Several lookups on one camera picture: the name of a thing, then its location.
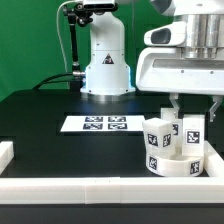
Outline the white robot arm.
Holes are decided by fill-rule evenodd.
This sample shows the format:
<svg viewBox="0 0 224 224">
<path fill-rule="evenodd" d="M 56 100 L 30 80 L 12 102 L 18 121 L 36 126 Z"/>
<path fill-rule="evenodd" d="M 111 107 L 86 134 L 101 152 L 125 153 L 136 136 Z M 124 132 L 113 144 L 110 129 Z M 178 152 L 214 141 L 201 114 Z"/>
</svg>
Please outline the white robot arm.
<svg viewBox="0 0 224 224">
<path fill-rule="evenodd" d="M 213 97 L 210 115 L 224 97 L 224 0 L 149 0 L 173 22 L 144 34 L 135 84 L 141 91 Z M 82 0 L 90 24 L 91 61 L 84 91 L 121 95 L 131 89 L 124 59 L 124 27 L 112 12 L 123 0 Z"/>
</svg>

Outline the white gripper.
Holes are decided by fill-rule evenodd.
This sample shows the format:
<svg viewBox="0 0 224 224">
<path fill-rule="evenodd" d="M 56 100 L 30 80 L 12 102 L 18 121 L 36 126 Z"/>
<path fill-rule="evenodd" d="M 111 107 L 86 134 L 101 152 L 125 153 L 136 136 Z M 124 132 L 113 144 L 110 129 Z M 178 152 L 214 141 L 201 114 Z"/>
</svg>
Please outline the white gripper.
<svg viewBox="0 0 224 224">
<path fill-rule="evenodd" d="M 167 92 L 178 117 L 179 94 L 215 95 L 214 121 L 224 95 L 224 20 L 176 20 L 148 31 L 138 58 L 136 85 L 141 91 Z"/>
</svg>

